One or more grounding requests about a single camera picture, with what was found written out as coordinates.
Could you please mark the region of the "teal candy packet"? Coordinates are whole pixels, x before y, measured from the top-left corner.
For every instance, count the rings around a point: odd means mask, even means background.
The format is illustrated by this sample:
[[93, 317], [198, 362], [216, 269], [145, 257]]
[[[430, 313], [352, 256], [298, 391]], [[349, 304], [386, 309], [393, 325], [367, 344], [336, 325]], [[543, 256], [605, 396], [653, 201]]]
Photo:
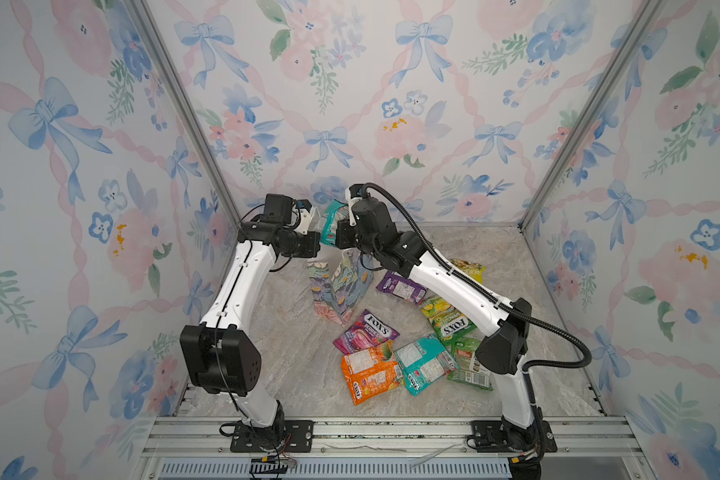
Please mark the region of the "teal candy packet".
[[321, 230], [321, 242], [329, 246], [336, 245], [338, 223], [348, 217], [348, 206], [338, 200], [332, 200], [324, 213]]
[[402, 369], [405, 388], [414, 397], [457, 370], [455, 360], [435, 334], [396, 349], [395, 357]]

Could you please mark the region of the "floral paper gift bag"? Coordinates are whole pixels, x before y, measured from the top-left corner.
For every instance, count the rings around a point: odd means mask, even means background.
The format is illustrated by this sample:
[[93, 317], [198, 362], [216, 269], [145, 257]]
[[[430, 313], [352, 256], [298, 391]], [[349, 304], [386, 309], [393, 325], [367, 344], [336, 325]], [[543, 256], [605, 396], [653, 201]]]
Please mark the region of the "floral paper gift bag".
[[373, 258], [356, 249], [330, 249], [326, 256], [307, 262], [307, 273], [317, 315], [347, 325], [374, 278]]

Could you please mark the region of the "green yellow Fox's candy packet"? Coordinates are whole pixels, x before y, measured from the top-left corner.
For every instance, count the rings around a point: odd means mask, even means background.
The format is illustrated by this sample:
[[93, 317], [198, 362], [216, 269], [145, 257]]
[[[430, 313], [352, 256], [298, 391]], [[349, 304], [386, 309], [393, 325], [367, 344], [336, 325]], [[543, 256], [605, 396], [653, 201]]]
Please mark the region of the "green yellow Fox's candy packet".
[[439, 295], [425, 299], [420, 305], [420, 310], [436, 337], [445, 345], [476, 329], [476, 325], [467, 316]]

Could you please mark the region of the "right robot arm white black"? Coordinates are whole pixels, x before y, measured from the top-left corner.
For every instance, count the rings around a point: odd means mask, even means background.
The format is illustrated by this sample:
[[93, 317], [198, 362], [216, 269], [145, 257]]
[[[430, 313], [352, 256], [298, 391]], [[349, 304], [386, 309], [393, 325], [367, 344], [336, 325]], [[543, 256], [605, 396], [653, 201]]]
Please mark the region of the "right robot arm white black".
[[338, 222], [336, 245], [354, 247], [380, 267], [434, 291], [465, 315], [484, 335], [476, 359], [495, 378], [501, 398], [498, 443], [520, 452], [537, 446], [543, 426], [521, 367], [528, 328], [512, 301], [474, 281], [440, 255], [421, 233], [400, 232], [387, 206], [371, 197], [349, 197], [348, 218]]

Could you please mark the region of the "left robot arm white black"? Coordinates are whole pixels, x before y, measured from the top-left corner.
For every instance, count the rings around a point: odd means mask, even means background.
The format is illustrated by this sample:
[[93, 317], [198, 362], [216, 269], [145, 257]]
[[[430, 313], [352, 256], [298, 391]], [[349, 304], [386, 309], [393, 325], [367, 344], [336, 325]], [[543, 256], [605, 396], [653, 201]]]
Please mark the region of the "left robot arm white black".
[[316, 214], [306, 199], [268, 194], [263, 211], [240, 223], [231, 266], [210, 309], [180, 335], [191, 384], [229, 395], [242, 422], [254, 429], [278, 432], [283, 417], [280, 403], [259, 384], [262, 355], [249, 336], [254, 307], [277, 260], [317, 256]]

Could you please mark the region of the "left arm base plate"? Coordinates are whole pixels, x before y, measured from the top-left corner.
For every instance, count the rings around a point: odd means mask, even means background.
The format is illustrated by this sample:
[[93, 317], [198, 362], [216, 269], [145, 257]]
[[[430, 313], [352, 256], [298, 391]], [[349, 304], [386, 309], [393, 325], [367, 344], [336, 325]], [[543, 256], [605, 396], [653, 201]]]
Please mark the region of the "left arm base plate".
[[311, 420], [276, 420], [270, 427], [251, 427], [242, 421], [234, 423], [229, 434], [233, 453], [309, 453], [312, 449], [315, 422]]

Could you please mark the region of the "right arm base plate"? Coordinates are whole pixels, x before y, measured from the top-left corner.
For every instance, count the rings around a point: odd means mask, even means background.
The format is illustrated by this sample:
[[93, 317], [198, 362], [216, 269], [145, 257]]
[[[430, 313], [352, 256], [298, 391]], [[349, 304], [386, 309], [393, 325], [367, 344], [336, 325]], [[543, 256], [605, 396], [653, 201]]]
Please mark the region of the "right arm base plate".
[[480, 453], [530, 455], [543, 443], [546, 453], [557, 452], [549, 423], [543, 420], [541, 426], [543, 434], [539, 435], [537, 422], [523, 429], [504, 420], [474, 420], [470, 422], [471, 434], [467, 437], [467, 445]]

